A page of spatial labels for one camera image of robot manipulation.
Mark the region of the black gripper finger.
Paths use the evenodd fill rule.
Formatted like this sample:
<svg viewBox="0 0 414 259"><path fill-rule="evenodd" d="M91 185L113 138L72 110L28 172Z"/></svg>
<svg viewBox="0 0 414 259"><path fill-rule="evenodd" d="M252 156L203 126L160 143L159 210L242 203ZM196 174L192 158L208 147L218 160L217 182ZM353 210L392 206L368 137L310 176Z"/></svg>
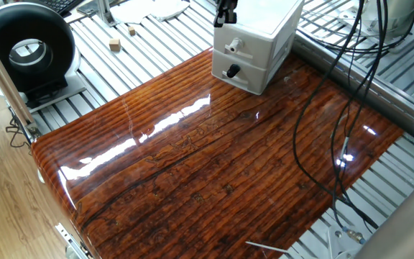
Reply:
<svg viewBox="0 0 414 259"><path fill-rule="evenodd" d="M225 20L225 7L226 7L226 0L215 0L216 3L216 16L213 21L214 27L222 27Z"/></svg>
<svg viewBox="0 0 414 259"><path fill-rule="evenodd" d="M226 22L229 24L236 23L236 12L237 0L226 0Z"/></svg>

